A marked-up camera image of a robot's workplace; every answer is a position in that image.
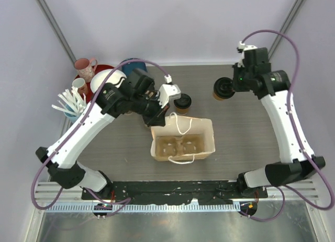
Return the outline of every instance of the red plate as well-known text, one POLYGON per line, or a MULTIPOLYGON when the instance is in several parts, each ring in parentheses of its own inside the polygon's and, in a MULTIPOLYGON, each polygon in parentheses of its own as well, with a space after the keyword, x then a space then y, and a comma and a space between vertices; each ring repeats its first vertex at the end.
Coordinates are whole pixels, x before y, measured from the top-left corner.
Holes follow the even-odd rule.
MULTIPOLYGON (((107 70, 109 68, 114 68, 113 66, 110 66, 110 65, 106 65, 106 64, 99 64, 95 70, 95 74, 97 74, 98 72, 100 71, 104 71, 104 70, 107 70)), ((92 100, 93 98, 93 92, 91 91, 91 83, 86 83, 87 86, 88 86, 88 94, 86 95, 86 102, 89 102, 92 100)))

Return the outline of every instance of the white rope handle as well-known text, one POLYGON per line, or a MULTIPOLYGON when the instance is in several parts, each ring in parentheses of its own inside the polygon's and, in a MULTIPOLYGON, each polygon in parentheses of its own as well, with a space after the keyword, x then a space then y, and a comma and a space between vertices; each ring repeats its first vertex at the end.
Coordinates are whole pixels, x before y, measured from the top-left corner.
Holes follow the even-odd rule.
POLYGON ((180 129, 179 129, 179 125, 178 125, 178 116, 177 116, 176 112, 171 112, 170 117, 171 117, 171 115, 175 115, 175 116, 176 116, 176 125, 177 125, 177 129, 178 129, 179 134, 180 134, 180 135, 185 135, 185 134, 191 129, 191 126, 192 126, 192 118, 191 118, 191 120, 189 121, 189 127, 188 127, 187 131, 185 131, 185 132, 181 132, 180 129))
POLYGON ((187 165, 187 164, 191 164, 194 162, 194 159, 195 159, 195 155, 193 154, 193 160, 192 161, 186 161, 186 162, 178 162, 178 161, 175 161, 171 158, 172 156, 170 156, 168 159, 170 162, 173 162, 175 164, 178 164, 178 165, 187 165))

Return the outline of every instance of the white mug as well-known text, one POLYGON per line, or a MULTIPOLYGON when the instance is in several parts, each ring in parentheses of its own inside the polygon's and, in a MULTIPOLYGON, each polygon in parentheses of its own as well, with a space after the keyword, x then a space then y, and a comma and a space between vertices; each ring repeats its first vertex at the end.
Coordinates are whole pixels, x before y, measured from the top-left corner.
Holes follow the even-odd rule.
POLYGON ((85 82, 85 80, 83 78, 76 78, 73 82, 72 82, 72 86, 75 88, 78 88, 78 93, 80 95, 87 95, 88 94, 88 86, 85 82))

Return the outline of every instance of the pink mug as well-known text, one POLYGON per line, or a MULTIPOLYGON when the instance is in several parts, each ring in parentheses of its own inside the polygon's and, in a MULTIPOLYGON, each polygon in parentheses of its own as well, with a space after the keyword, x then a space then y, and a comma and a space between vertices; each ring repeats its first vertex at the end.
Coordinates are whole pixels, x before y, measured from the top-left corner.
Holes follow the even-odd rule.
POLYGON ((98 66, 98 61, 95 58, 90 60, 87 58, 80 58, 74 63, 74 67, 78 70, 79 77, 83 78, 85 82, 89 83, 95 75, 95 70, 98 66))

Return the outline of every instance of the wooden table surface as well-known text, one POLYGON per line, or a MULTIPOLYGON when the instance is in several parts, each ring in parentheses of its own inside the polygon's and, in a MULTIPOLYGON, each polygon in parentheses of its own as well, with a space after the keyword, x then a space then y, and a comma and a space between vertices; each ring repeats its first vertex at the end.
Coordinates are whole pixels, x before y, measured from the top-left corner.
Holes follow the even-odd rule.
MULTIPOLYGON (((187 116, 213 121, 216 152, 192 164, 158 162, 150 155, 151 132, 140 115, 119 116, 86 147, 79 161, 111 180, 234 180, 241 172, 279 161, 278 145, 265 109, 251 93, 216 101, 214 82, 232 77, 230 65, 168 66, 173 82, 192 98, 187 116)), ((163 74, 148 68, 157 89, 163 74)))

